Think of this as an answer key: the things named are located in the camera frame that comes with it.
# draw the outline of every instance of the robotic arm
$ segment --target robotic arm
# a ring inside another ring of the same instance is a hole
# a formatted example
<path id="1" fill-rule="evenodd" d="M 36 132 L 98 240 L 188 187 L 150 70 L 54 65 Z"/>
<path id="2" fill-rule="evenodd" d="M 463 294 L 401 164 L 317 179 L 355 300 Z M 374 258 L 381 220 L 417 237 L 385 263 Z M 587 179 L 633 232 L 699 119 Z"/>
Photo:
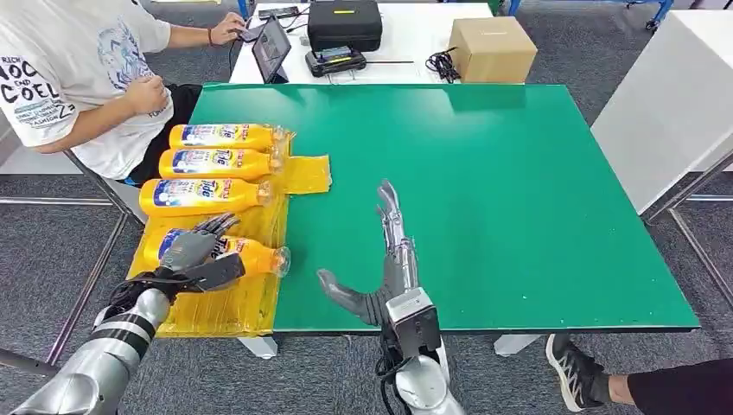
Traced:
<path id="1" fill-rule="evenodd" d="M 387 383 L 414 415 L 463 415 L 449 390 L 437 309 L 420 287 L 415 247 L 405 236 L 397 192 L 388 181 L 382 182 L 378 192 L 384 204 L 377 206 L 385 235 L 383 284 L 375 292 L 360 293 L 339 284 L 331 271 L 320 270 L 321 288 L 362 322 L 382 328 L 384 356 L 377 375 L 390 414 Z"/>
<path id="2" fill-rule="evenodd" d="M 175 296 L 225 288 L 244 275 L 239 255 L 206 262 L 217 239 L 237 222 L 232 214 L 202 222 L 175 239 L 155 271 L 120 284 L 89 340 L 11 414 L 114 414 Z"/>

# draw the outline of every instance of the green tabletop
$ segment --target green tabletop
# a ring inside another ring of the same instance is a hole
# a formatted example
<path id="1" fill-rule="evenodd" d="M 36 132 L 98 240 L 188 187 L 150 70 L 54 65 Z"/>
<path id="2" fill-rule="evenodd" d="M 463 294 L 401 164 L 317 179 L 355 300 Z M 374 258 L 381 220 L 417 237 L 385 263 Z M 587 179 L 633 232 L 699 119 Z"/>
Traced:
<path id="1" fill-rule="evenodd" d="M 321 292 L 318 268 L 371 291 L 388 178 L 443 330 L 680 330 L 698 320 L 564 86 L 210 86 L 192 123 L 297 131 L 331 157 L 295 196 L 274 330 L 373 329 Z"/>

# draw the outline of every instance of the sneaker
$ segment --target sneaker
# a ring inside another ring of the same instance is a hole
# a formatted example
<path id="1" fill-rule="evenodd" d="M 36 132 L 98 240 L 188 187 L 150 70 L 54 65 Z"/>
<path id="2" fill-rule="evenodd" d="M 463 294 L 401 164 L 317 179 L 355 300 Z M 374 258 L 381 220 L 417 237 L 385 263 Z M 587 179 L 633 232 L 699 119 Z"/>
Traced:
<path id="1" fill-rule="evenodd" d="M 603 405 L 590 396 L 593 379 L 603 372 L 603 366 L 578 350 L 568 335 L 550 335 L 545 354 L 558 372 L 560 391 L 568 409 L 580 412 L 586 408 Z"/>

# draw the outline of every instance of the gray carpet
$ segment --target gray carpet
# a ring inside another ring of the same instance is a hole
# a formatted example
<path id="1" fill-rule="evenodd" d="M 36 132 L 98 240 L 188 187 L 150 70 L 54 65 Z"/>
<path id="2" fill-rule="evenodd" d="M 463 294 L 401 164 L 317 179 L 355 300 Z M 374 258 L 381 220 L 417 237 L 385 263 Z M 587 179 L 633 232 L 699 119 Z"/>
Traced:
<path id="1" fill-rule="evenodd" d="M 208 25 L 225 6 L 154 5 L 162 18 Z M 564 83 L 590 123 L 646 44 L 643 23 L 653 7 L 626 10 L 618 3 L 523 2 L 519 20 L 539 48 L 530 81 Z M 150 65 L 169 82 L 226 81 L 228 50 L 165 52 Z M 710 188 L 730 193 L 733 177 Z M 95 195 L 77 176 L 0 176 L 0 195 Z M 723 274 L 733 271 L 730 205 L 689 204 L 683 215 L 710 249 Z M 42 358 L 48 353 L 81 281 L 86 277 L 117 213 L 106 207 L 0 206 L 0 347 Z M 667 215 L 649 227 L 703 328 L 689 334 L 579 335 L 577 343 L 610 371 L 627 373 L 733 357 L 731 312 Z M 70 349 L 125 274 L 139 239 L 128 224 Z M 571 303 L 558 306 L 571 307 Z M 623 301 L 619 298 L 619 308 Z M 447 336 L 452 390 L 472 414 L 565 414 L 558 385 L 535 342 L 512 358 L 494 354 L 496 336 Z M 123 414 L 352 414 L 385 413 L 373 364 L 372 337 L 288 337 L 280 355 L 261 361 L 233 339 L 157 340 L 124 399 Z M 7 412 L 42 378 L 0 367 L 0 412 Z M 591 414 L 632 414 L 612 405 Z"/>

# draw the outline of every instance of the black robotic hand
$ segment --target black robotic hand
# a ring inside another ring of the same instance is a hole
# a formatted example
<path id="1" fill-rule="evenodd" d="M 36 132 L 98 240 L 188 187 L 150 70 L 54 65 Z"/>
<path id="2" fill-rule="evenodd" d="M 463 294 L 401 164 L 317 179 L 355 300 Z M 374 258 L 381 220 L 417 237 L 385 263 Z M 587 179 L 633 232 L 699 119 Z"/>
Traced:
<path id="1" fill-rule="evenodd" d="M 161 266 L 179 272 L 203 264 L 211 257 L 217 240 L 238 223 L 234 214 L 221 214 L 203 221 L 173 241 L 161 258 Z"/>
<path id="2" fill-rule="evenodd" d="M 161 266 L 146 271 L 118 285 L 112 292 L 105 318 L 129 310 L 144 291 L 155 288 L 175 301 L 182 292 L 216 291 L 228 287 L 245 273 L 236 253 L 209 261 L 217 240 L 239 223 L 234 214 L 222 214 L 205 220 L 194 229 L 180 234 L 161 258 Z"/>

